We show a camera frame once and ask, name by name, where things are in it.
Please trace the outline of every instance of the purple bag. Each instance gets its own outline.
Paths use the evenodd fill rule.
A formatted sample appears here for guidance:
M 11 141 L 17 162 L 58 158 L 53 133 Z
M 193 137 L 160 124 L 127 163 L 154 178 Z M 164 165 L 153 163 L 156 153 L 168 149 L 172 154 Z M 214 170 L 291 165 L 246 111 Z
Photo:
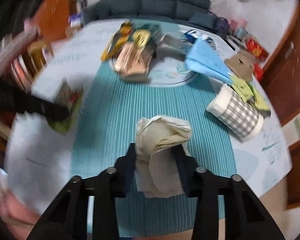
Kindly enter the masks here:
M 225 18 L 218 18 L 214 27 L 215 32 L 223 33 L 230 29 L 228 20 Z

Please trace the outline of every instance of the white napkin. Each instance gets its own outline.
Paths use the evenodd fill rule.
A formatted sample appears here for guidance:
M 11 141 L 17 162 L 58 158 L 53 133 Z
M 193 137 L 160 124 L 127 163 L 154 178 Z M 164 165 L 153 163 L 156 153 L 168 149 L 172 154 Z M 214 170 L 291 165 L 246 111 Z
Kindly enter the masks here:
M 141 118 L 136 134 L 136 182 L 145 197 L 170 197 L 183 193 L 171 147 L 181 144 L 185 153 L 192 136 L 189 121 L 157 115 Z

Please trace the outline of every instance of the teal mat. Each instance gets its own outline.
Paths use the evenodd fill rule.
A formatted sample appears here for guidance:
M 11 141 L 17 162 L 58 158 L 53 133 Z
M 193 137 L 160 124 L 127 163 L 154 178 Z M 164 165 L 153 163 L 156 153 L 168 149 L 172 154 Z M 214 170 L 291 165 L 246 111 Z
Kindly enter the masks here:
M 221 121 L 205 111 L 214 97 L 204 75 L 179 87 L 150 87 L 122 82 L 107 63 L 102 64 L 81 111 L 71 175 L 92 177 L 113 166 L 135 141 L 137 121 L 161 114 L 189 120 L 193 128 L 190 154 L 200 166 L 230 177 L 236 173 L 236 165 L 228 132 Z M 116 199 L 120 236 L 159 236 L 192 229 L 196 205 L 196 198 L 184 194 L 147 199 L 133 182 L 128 196 Z M 221 197 L 219 207 L 219 217 L 223 218 Z

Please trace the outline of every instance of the dark gray sofa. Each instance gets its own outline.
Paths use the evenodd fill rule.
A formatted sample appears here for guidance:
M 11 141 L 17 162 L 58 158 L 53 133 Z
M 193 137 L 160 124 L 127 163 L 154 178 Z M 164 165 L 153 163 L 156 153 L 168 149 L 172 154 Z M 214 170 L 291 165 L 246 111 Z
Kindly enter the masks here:
M 215 29 L 221 20 L 217 16 L 212 24 L 205 24 L 204 20 L 199 22 L 200 26 L 189 22 L 195 13 L 207 14 L 210 4 L 210 0 L 100 0 L 84 8 L 82 15 L 84 25 L 104 19 L 150 19 L 194 27 L 225 39 L 228 29 L 221 33 Z

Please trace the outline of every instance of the beige cloth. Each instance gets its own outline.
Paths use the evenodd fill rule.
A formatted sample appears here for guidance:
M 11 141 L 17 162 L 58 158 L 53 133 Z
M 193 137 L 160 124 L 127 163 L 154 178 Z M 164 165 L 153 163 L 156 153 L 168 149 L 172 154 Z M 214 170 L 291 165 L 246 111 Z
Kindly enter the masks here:
M 136 182 L 145 197 L 170 197 L 183 193 L 171 147 L 182 144 L 185 152 L 192 128 L 187 120 L 157 115 L 141 118 L 136 134 Z

